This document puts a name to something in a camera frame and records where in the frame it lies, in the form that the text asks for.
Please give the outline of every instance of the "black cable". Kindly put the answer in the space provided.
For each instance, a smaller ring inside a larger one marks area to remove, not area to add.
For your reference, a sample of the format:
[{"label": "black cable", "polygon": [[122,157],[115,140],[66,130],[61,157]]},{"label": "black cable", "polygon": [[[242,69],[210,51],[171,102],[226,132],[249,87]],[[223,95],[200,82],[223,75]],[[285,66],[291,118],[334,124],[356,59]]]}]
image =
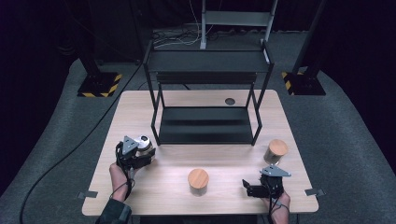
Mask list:
[{"label": "black cable", "polygon": [[110,105],[110,107],[108,108],[108,110],[105,112],[105,114],[98,120],[98,122],[96,122],[95,126],[93,126],[93,128],[90,130],[90,132],[70,151],[68,152],[63,158],[61,158],[59,161],[57,161],[55,164],[53,164],[42,176],[40,176],[37,181],[33,184],[33,186],[29,189],[29,191],[27,192],[25,198],[23,199],[22,202],[22,206],[21,206],[21,210],[20,210],[20,223],[23,223],[23,210],[24,207],[26,205],[26,202],[30,196],[30,194],[32,193],[33,189],[35,189],[35,187],[37,186],[37,184],[50,172],[52,171],[56,166],[58,166],[61,162],[63,162],[65,159],[67,159],[73,152],[75,152],[87,139],[89,136],[91,136],[91,134],[93,133],[93,131],[96,130],[96,128],[99,126],[99,124],[102,122],[102,120],[105,118],[105,116],[107,115],[107,113],[110,111],[111,107],[113,107],[113,105],[117,102],[117,100],[120,98],[122,92],[125,90],[125,88],[128,86],[128,84],[131,82],[132,78],[136,75],[137,71],[139,70],[140,66],[142,64],[139,64],[139,66],[136,68],[136,70],[134,71],[134,73],[132,74],[132,76],[129,78],[129,80],[127,81],[127,83],[125,84],[125,86],[120,90],[120,93],[117,95],[117,97],[115,98],[115,100],[113,101],[113,103]]}]

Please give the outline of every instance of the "wooden cylinder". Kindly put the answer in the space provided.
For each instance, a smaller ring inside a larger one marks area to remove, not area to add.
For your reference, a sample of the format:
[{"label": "wooden cylinder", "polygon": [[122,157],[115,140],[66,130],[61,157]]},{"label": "wooden cylinder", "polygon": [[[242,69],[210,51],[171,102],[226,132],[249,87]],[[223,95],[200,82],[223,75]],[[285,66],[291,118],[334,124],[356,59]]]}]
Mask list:
[{"label": "wooden cylinder", "polygon": [[282,156],[288,153],[289,148],[286,143],[279,139],[271,140],[267,151],[264,155],[264,160],[269,164],[278,164]]},{"label": "wooden cylinder", "polygon": [[195,196],[202,196],[207,191],[209,175],[203,169],[193,169],[189,173],[190,191]]}]

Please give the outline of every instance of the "round hole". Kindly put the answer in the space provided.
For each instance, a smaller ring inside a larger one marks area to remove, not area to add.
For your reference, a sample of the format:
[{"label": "round hole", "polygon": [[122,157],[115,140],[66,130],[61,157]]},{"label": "round hole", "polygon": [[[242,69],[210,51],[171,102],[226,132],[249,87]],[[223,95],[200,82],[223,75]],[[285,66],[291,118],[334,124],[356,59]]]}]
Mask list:
[{"label": "round hole", "polygon": [[227,99],[225,99],[225,103],[226,103],[227,105],[234,105],[234,104],[235,104],[235,99],[233,99],[233,98],[227,98]]}]

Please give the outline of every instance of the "metal stand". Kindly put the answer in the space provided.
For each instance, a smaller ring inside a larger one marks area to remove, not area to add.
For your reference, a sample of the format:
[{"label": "metal stand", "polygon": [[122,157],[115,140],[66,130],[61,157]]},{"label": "metal stand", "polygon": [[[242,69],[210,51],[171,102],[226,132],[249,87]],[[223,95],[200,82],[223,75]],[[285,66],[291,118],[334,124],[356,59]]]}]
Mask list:
[{"label": "metal stand", "polygon": [[326,92],[323,90],[317,79],[317,75],[323,59],[326,57],[327,53],[331,49],[331,45],[324,45],[323,49],[320,51],[320,54],[315,59],[314,63],[309,65],[305,72],[299,72],[299,69],[303,63],[304,56],[306,54],[306,50],[311,41],[312,34],[314,33],[318,25],[320,15],[325,5],[326,0],[322,0],[318,7],[317,14],[309,29],[308,36],[305,39],[303,47],[300,51],[296,63],[294,64],[292,71],[290,73],[282,74],[282,77],[286,84],[286,89],[288,90],[290,95],[326,95]]},{"label": "metal stand", "polygon": [[[160,144],[251,144],[262,128],[259,108],[274,67],[272,56],[262,42],[258,50],[154,50],[152,42],[143,61],[154,107],[151,129]],[[154,95],[150,74],[155,74],[158,94]],[[258,74],[265,74],[259,98],[254,93]],[[169,106],[165,84],[246,84],[245,106]],[[248,115],[253,103],[258,129],[253,134]],[[160,132],[155,121],[163,109]]]}]

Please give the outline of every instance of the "wooden table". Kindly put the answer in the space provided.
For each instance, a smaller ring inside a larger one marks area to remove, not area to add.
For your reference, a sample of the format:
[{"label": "wooden table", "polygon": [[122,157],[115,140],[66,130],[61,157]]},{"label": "wooden table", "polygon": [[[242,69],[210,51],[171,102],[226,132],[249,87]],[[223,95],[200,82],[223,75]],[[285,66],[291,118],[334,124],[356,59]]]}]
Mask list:
[{"label": "wooden table", "polygon": [[[226,98],[234,98],[235,105],[244,105],[248,91],[165,91],[167,105],[226,105]],[[156,146],[150,129],[153,114],[148,91],[126,91],[122,94],[109,128],[105,144],[90,190],[96,198],[86,198],[82,213],[99,216],[112,192],[109,165],[115,161],[115,147],[124,135],[132,138],[144,134],[157,148],[155,161],[139,170],[135,186],[125,203],[132,206],[133,214],[150,215],[226,215],[262,214],[268,208],[260,199],[248,197],[242,185],[260,184],[260,169],[268,166],[263,155],[272,139],[281,139],[289,152],[278,167],[291,173],[284,177],[285,191],[291,197],[292,213],[313,213],[318,210],[315,196],[306,196],[304,190],[311,184],[299,150],[294,141],[287,118],[275,91],[266,91],[260,114],[262,131],[255,146],[252,145],[161,145]],[[254,111],[251,108],[252,130],[256,130]],[[157,120],[160,127],[161,116]],[[202,168],[209,175],[207,191],[202,196],[191,194],[188,175]]]}]

